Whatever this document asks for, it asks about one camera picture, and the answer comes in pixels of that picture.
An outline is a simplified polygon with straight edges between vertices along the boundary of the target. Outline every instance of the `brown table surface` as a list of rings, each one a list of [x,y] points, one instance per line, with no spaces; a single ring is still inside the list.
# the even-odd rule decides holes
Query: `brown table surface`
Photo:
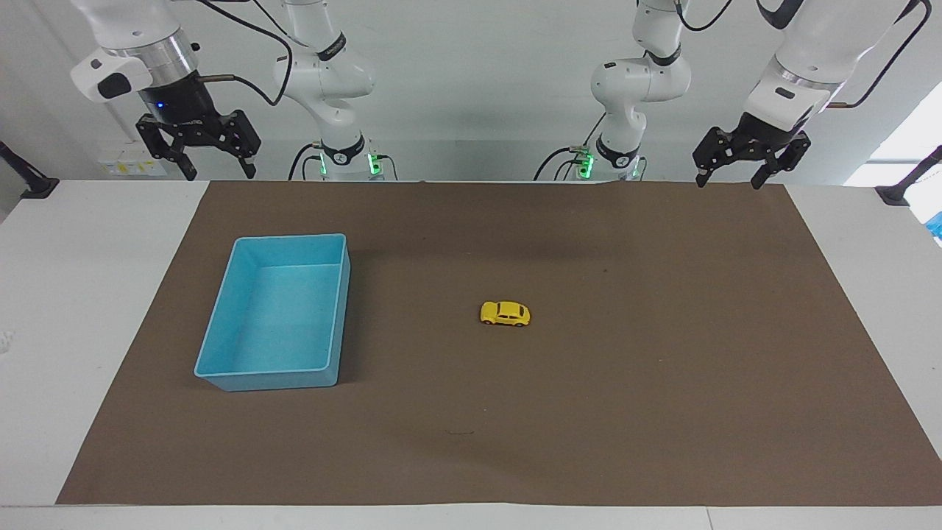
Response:
[[[334,232],[339,385],[196,378],[233,241]],[[58,501],[942,505],[942,463],[781,187],[214,182]]]

